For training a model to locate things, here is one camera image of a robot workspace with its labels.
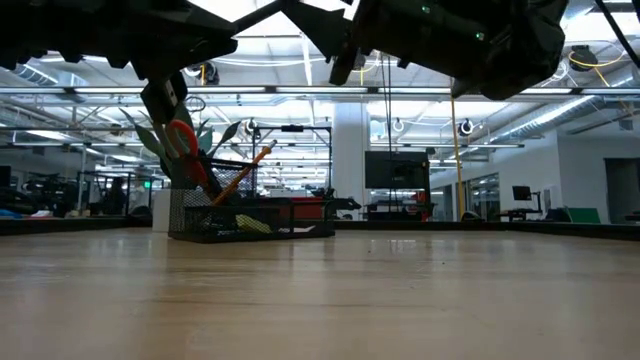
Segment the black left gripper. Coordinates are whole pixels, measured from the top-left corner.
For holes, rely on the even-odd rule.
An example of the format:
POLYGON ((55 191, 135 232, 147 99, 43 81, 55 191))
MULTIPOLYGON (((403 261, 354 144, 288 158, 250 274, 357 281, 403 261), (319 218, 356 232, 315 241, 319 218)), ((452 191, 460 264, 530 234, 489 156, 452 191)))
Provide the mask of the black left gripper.
POLYGON ((154 123, 171 122, 187 96, 179 70, 236 48, 237 26, 189 0, 116 0, 113 10, 113 66, 150 79, 141 99, 154 123))

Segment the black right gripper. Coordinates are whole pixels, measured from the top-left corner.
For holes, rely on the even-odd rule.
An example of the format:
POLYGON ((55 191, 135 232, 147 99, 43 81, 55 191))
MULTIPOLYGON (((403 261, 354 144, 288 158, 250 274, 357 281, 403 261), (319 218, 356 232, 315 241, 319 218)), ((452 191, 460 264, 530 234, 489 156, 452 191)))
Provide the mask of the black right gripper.
POLYGON ((329 83, 346 84, 359 50, 370 54, 381 50, 397 58, 397 67, 406 60, 392 53, 395 21, 406 11, 406 0, 360 0, 352 23, 343 10, 327 11, 301 0, 274 0, 239 18, 236 23, 259 23, 282 11, 314 44, 325 62, 332 65, 329 83))

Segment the red handled scissors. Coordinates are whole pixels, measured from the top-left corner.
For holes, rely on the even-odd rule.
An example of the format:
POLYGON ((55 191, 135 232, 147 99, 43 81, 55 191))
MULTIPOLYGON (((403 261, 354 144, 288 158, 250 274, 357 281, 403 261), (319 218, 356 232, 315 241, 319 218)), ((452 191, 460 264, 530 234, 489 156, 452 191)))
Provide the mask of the red handled scissors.
POLYGON ((200 161, 198 139, 193 128, 182 120, 174 119, 166 126, 166 133, 186 174, 204 190, 209 190, 209 178, 200 161))

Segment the yellow wooden pencil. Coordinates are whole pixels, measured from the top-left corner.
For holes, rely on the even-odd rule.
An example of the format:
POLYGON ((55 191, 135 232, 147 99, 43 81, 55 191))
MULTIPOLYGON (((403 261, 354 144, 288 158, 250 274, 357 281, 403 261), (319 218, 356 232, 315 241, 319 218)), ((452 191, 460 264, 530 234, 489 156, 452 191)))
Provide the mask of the yellow wooden pencil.
POLYGON ((273 140, 271 141, 267 146, 265 146, 261 152, 256 155, 253 159, 253 161, 250 163, 249 166, 245 167, 239 175, 237 175, 233 181, 223 189, 223 191, 213 200, 212 205, 213 206, 219 206, 223 203, 223 201, 232 193, 236 190, 236 188, 238 187, 238 185, 240 184, 240 182, 251 172, 251 170, 253 168, 255 168, 259 162, 266 157, 267 155, 269 155, 272 152, 272 149, 278 144, 277 140, 273 140))

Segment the black mesh desk organizer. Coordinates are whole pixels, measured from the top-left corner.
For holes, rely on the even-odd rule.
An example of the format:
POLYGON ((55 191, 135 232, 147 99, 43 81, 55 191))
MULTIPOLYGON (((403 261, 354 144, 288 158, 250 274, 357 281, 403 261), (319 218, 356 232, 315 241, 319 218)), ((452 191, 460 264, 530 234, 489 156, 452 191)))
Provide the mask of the black mesh desk organizer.
POLYGON ((168 234, 213 244, 330 237, 335 202, 257 194, 255 165, 208 157, 171 166, 168 234))

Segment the person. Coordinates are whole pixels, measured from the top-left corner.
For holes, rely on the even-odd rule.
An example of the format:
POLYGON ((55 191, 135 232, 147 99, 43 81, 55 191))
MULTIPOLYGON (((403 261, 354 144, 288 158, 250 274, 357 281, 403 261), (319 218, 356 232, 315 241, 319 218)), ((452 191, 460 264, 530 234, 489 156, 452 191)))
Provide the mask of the person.
POLYGON ((127 197, 123 191, 123 183, 122 178, 114 178, 112 180, 111 187, 103 197, 102 210, 105 215, 124 214, 127 197))

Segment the green plant in white pot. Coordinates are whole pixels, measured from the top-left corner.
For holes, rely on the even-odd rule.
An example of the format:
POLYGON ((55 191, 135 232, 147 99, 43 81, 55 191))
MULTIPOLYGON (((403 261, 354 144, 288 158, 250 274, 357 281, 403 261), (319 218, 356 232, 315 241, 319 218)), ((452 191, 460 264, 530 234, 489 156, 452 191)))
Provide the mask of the green plant in white pot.
POLYGON ((152 127, 148 129, 137 123, 130 112, 122 110, 121 113, 133 126, 134 132, 143 147, 157 156, 161 170, 171 181, 171 188, 161 191, 152 207, 152 228, 155 231, 167 232, 169 230, 172 196, 181 195, 185 191, 202 190, 205 202, 209 204, 222 192, 218 180, 211 171, 210 160, 222 145, 236 136, 240 126, 238 122, 230 123, 223 133, 216 133, 213 128, 208 129, 205 123, 195 126, 188 111, 183 107, 178 109, 174 119, 182 120, 191 126, 198 139, 200 161, 207 173, 210 186, 209 190, 204 190, 191 180, 186 174, 183 164, 177 159, 177 153, 170 144, 166 133, 166 126, 170 122, 168 124, 160 124, 151 121, 152 127))

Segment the black background robot station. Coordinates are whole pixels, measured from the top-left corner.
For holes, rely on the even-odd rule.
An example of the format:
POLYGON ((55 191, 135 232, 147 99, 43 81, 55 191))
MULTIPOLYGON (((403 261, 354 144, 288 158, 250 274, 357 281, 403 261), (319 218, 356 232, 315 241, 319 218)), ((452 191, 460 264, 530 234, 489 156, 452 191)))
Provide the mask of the black background robot station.
POLYGON ((148 216, 157 191, 168 181, 140 172, 81 171, 74 177, 32 173, 22 191, 56 217, 148 216), (103 197, 114 178, 122 178, 127 201, 123 215, 105 215, 103 197))

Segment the black television screen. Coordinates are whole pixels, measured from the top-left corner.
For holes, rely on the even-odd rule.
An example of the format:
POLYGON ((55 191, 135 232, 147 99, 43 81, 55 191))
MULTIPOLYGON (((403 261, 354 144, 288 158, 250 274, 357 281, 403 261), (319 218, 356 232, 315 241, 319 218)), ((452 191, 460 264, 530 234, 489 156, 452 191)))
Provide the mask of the black television screen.
POLYGON ((367 151, 366 189, 426 189, 429 187, 426 153, 367 151))

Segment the red storage box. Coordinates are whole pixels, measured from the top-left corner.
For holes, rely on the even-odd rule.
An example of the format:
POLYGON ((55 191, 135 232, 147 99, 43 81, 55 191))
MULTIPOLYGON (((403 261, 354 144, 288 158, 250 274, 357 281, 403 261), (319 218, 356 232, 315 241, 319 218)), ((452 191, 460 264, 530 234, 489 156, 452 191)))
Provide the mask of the red storage box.
POLYGON ((322 220, 327 201, 320 197, 285 198, 280 206, 280 216, 294 220, 322 220))

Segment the green board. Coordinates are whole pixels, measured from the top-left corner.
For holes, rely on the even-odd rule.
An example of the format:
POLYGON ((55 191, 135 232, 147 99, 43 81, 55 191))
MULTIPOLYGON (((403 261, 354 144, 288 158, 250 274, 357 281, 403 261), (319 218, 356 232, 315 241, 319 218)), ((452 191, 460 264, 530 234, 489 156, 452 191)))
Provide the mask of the green board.
POLYGON ((578 224, 600 224, 601 219, 596 208, 571 208, 567 207, 566 212, 572 223, 578 224))

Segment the black metal table frame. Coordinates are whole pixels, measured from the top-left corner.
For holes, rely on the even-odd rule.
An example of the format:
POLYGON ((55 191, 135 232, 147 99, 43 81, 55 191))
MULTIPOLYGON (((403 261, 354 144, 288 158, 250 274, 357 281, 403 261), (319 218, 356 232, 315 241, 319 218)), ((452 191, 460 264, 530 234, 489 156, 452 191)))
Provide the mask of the black metal table frame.
MULTIPOLYGON (((137 219, 134 217, 89 217, 72 219, 0 218, 0 236, 151 227, 151 221, 137 219)), ((329 224, 329 227, 334 230, 355 231, 511 231, 640 242, 640 225, 579 224, 547 221, 425 223, 407 221, 333 221, 329 224)))

